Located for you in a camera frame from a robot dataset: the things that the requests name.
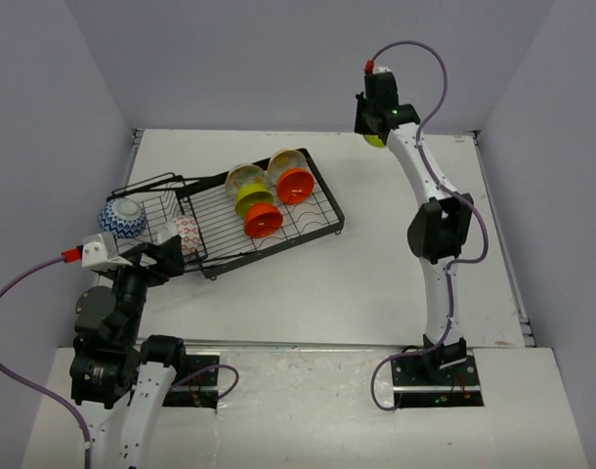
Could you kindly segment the yellow blue pattern ceramic bowl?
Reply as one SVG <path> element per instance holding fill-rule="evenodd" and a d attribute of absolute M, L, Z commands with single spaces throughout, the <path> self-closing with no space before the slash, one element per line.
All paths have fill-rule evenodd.
<path fill-rule="evenodd" d="M 286 171 L 306 168 L 307 160 L 301 151 L 298 149 L 282 149 L 270 158 L 267 177 L 272 184 L 275 184 Z"/>

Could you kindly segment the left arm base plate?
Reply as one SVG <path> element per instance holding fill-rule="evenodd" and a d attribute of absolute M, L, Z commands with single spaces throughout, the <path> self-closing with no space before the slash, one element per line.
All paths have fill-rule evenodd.
<path fill-rule="evenodd" d="M 164 398 L 163 407 L 217 410 L 239 382 L 239 372 L 217 353 L 187 353 L 185 364 Z"/>

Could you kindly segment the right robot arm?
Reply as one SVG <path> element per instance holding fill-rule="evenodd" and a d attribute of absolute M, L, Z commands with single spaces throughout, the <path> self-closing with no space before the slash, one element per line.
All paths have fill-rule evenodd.
<path fill-rule="evenodd" d="M 442 384 L 466 360 L 454 262 L 467 240 L 473 199 L 447 185 L 447 177 L 427 148 L 419 115 L 413 106 L 399 103 L 396 78 L 386 67 L 364 73 L 364 90 L 357 95 L 355 132 L 381 140 L 402 166 L 416 198 L 418 209 L 406 238 L 424 276 L 427 322 L 423 347 L 406 352 L 397 362 L 406 371 L 422 373 L 429 382 Z"/>

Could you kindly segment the leaf pattern ceramic bowl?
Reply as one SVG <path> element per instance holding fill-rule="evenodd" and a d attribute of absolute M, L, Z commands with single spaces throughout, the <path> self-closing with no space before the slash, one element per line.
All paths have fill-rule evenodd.
<path fill-rule="evenodd" d="M 264 184 L 265 181 L 266 172 L 261 167 L 250 163 L 240 163 L 228 173 L 225 190 L 229 197 L 234 198 L 243 186 Z"/>

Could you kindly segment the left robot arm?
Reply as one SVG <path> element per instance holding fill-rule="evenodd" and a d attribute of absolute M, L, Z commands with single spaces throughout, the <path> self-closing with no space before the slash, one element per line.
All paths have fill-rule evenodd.
<path fill-rule="evenodd" d="M 189 370 L 182 339 L 138 340 L 150 288 L 183 274 L 181 239 L 143 242 L 120 253 L 112 234 L 88 236 L 72 252 L 110 280 L 78 299 L 71 398 L 83 419 L 86 468 L 145 468 L 159 411 L 171 384 Z"/>

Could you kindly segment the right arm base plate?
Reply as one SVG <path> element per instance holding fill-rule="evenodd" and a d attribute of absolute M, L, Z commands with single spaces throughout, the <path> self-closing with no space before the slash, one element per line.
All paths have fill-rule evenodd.
<path fill-rule="evenodd" d="M 475 357 L 433 369 L 424 357 L 391 362 L 394 408 L 480 407 L 484 398 Z"/>

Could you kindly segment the orange bowl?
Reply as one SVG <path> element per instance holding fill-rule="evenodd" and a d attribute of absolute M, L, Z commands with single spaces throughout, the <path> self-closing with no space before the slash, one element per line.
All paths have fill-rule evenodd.
<path fill-rule="evenodd" d="M 281 174 L 277 180 L 277 197 L 285 204 L 299 204 L 313 192 L 315 180 L 312 174 L 302 168 L 292 168 Z"/>
<path fill-rule="evenodd" d="M 265 237 L 278 230 L 282 222 L 283 216 L 275 206 L 258 202 L 247 209 L 243 218 L 243 228 L 249 237 Z"/>

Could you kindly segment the green bowl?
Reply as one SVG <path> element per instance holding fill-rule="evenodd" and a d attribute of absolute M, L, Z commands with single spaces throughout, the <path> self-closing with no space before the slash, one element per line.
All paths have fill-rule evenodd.
<path fill-rule="evenodd" d="M 242 186 L 234 197 L 235 213 L 243 218 L 247 210 L 256 203 L 274 203 L 274 196 L 262 183 L 252 183 Z"/>
<path fill-rule="evenodd" d="M 386 148 L 386 144 L 377 135 L 363 135 L 364 140 L 377 149 Z"/>

